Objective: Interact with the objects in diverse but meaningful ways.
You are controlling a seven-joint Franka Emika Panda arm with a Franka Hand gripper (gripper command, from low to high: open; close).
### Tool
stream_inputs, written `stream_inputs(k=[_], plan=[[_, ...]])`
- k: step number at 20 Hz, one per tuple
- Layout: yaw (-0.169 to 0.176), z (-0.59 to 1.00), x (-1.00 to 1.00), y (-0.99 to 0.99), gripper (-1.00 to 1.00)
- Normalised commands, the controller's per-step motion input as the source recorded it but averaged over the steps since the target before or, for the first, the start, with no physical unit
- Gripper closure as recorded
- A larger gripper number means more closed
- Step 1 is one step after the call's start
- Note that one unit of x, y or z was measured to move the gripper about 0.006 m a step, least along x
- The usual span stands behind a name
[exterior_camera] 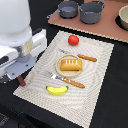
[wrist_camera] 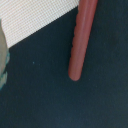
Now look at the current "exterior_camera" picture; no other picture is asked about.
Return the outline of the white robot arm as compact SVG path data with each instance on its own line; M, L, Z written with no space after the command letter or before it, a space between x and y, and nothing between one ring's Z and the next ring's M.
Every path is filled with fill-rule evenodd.
M0 83L32 68L47 47L45 29L32 32L28 0L0 0Z

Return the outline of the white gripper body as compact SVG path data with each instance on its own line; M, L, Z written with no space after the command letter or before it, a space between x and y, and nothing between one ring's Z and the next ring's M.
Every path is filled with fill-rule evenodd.
M19 47L0 45L0 83L18 78L31 69L47 47L45 29L37 29L32 39Z

